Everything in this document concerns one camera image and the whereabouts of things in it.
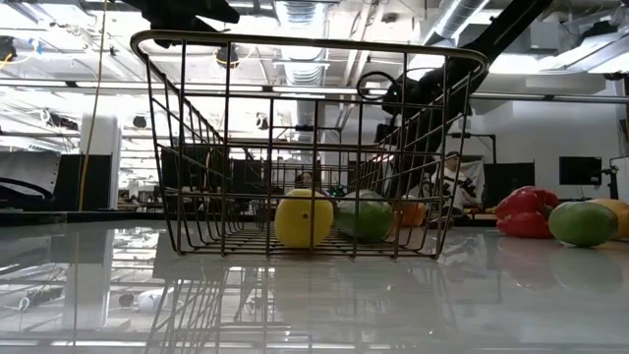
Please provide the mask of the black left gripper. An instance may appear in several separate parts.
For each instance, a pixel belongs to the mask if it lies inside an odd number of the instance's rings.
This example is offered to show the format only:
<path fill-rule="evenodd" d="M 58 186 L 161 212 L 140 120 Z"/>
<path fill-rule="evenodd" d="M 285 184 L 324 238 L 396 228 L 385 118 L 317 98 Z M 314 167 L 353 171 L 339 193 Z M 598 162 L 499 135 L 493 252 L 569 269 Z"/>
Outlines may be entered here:
<path fill-rule="evenodd" d="M 209 31 L 216 29 L 196 15 L 169 8 L 166 0 L 121 0 L 139 10 L 152 30 Z M 240 14 L 226 0 L 199 0 L 196 14 L 219 22 L 237 24 Z"/>

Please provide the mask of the orange fruit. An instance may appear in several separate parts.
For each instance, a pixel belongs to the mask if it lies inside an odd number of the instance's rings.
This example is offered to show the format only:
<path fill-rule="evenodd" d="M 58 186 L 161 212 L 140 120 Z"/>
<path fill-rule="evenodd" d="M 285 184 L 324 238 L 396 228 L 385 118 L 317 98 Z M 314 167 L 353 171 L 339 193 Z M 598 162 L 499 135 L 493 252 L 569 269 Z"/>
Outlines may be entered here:
<path fill-rule="evenodd" d="M 395 204 L 397 223 L 402 227 L 421 226 L 427 215 L 427 206 L 417 197 L 405 195 Z"/>

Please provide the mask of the red bell pepper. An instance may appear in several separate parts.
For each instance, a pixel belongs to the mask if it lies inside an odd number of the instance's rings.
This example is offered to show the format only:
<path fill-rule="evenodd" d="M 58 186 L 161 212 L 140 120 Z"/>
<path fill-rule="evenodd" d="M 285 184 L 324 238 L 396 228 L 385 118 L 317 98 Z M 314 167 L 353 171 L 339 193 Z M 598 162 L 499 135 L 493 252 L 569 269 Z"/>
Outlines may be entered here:
<path fill-rule="evenodd" d="M 526 186 L 513 191 L 497 206 L 496 228 L 506 236 L 548 239 L 550 213 L 559 206 L 559 198 L 551 191 Z"/>

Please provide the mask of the grey-white machine cover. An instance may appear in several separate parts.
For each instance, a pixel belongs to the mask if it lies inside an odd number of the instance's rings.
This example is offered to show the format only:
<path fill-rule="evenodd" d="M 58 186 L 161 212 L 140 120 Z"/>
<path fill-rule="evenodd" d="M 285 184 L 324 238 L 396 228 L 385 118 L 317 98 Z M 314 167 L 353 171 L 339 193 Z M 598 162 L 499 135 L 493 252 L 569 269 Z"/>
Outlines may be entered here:
<path fill-rule="evenodd" d="M 61 154 L 54 151 L 0 151 L 0 187 L 51 200 L 60 162 Z"/>

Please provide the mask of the horizontal grey pipe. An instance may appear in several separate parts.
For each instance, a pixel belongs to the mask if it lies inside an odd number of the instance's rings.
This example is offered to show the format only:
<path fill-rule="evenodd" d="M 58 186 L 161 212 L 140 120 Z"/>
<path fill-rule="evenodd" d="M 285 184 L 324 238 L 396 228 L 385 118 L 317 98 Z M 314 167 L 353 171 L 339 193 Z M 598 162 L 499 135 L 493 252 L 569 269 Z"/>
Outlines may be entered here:
<path fill-rule="evenodd" d="M 476 100 L 547 101 L 562 103 L 629 104 L 629 96 L 580 95 L 580 94 L 533 94 L 477 92 L 471 95 Z"/>

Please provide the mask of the silver ceiling duct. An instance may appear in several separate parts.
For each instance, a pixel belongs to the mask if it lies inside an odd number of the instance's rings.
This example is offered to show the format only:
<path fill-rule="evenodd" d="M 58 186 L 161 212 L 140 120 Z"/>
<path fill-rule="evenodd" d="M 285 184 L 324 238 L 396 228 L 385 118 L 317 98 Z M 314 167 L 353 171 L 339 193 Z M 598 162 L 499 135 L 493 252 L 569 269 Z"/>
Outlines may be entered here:
<path fill-rule="evenodd" d="M 442 38 L 457 36 L 488 2 L 489 0 L 444 0 L 432 27 L 433 31 Z"/>
<path fill-rule="evenodd" d="M 310 1 L 275 1 L 279 30 L 283 36 L 300 40 L 326 38 L 328 5 Z M 321 86 L 325 50 L 311 46 L 283 46 L 281 55 L 286 81 L 291 86 Z"/>

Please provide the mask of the black equipment stand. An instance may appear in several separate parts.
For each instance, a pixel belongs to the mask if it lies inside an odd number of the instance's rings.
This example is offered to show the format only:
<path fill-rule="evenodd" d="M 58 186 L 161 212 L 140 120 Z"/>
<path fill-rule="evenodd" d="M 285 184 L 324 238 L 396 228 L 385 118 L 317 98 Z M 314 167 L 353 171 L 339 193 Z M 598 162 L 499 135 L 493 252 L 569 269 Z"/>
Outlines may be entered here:
<path fill-rule="evenodd" d="M 609 183 L 607 184 L 607 187 L 609 189 L 609 197 L 613 200 L 618 200 L 619 199 L 618 184 L 617 184 L 618 167 L 614 165 L 610 165 L 608 168 L 603 169 L 601 173 L 609 178 Z"/>

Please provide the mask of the orange-yellow mango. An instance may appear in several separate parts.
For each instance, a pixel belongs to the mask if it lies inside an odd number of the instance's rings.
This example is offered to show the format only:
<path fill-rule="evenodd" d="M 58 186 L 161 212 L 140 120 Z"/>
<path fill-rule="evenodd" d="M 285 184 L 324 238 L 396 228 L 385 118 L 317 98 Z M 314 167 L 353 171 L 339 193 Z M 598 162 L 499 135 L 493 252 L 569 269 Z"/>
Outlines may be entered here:
<path fill-rule="evenodd" d="M 617 216 L 618 231 L 613 240 L 629 239 L 629 204 L 614 199 L 594 199 L 590 203 L 607 207 Z"/>

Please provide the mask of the green cucumber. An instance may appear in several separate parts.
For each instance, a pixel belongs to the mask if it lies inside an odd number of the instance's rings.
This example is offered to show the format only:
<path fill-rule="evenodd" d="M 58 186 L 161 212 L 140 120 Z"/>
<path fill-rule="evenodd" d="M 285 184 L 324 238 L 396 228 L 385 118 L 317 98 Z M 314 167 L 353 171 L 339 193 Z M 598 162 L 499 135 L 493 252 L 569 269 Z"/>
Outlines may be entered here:
<path fill-rule="evenodd" d="M 361 190 L 347 195 L 337 203 L 335 224 L 347 237 L 356 237 L 361 243 L 383 242 L 392 227 L 394 211 L 390 203 L 378 193 Z"/>

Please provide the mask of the black partition panel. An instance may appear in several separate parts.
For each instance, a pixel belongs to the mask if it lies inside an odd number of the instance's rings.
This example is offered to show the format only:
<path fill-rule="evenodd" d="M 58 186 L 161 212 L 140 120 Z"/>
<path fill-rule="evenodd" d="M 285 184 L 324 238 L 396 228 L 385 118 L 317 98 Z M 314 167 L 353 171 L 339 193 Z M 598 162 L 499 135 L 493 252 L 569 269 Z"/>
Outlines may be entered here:
<path fill-rule="evenodd" d="M 483 203 L 485 207 L 496 207 L 513 191 L 535 185 L 534 162 L 486 164 L 484 173 Z"/>

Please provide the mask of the green lime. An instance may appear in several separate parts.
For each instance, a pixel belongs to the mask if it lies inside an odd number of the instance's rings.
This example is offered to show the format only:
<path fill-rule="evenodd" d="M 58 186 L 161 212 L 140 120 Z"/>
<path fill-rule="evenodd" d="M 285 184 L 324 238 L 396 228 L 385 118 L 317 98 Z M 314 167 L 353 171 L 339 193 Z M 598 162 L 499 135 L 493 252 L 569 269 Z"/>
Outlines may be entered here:
<path fill-rule="evenodd" d="M 619 224 L 615 212 L 591 202 L 566 202 L 548 219 L 552 236 L 568 245 L 592 248 L 616 236 Z"/>

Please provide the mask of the black wall monitor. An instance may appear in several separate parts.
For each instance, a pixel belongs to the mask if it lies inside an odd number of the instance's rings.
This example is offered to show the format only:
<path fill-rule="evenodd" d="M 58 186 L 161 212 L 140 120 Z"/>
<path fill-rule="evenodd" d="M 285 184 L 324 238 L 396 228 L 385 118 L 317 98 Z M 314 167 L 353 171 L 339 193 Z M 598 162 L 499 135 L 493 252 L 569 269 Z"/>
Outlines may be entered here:
<path fill-rule="evenodd" d="M 602 177 L 600 157 L 560 156 L 559 184 L 575 186 L 599 186 Z"/>

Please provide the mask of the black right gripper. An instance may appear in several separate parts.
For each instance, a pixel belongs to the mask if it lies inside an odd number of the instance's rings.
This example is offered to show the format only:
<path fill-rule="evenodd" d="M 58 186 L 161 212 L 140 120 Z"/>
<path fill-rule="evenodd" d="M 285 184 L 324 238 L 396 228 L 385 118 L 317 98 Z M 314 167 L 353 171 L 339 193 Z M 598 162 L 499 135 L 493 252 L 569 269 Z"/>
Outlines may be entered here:
<path fill-rule="evenodd" d="M 440 161 L 440 145 L 454 121 L 471 113 L 469 96 L 475 91 L 475 63 L 450 59 L 415 81 L 396 79 L 382 97 L 381 109 L 400 119 L 388 133 L 404 148 L 395 154 L 386 181 L 387 198 L 402 197 L 418 187 Z"/>

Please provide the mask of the yellow corn cob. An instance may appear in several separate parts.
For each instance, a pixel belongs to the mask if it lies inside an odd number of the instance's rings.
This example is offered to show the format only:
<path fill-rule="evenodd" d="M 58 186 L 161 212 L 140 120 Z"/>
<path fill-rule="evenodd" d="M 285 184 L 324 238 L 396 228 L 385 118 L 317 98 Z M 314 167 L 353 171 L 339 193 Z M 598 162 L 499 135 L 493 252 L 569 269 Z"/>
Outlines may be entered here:
<path fill-rule="evenodd" d="M 275 218 L 275 237 L 286 248 L 317 247 L 328 236 L 334 221 L 329 200 L 312 200 L 321 193 L 311 189 L 294 189 L 279 203 Z"/>

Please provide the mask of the white building pillar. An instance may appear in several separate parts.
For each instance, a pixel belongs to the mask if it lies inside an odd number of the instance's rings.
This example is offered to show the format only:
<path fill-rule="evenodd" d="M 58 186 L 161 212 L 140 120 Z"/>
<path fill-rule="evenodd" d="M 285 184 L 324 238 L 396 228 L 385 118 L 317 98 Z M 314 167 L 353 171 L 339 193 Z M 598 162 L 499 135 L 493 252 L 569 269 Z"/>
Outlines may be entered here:
<path fill-rule="evenodd" d="M 79 202 L 82 211 L 115 209 L 118 204 L 118 180 L 122 129 L 112 114 L 86 113 L 80 130 Z"/>

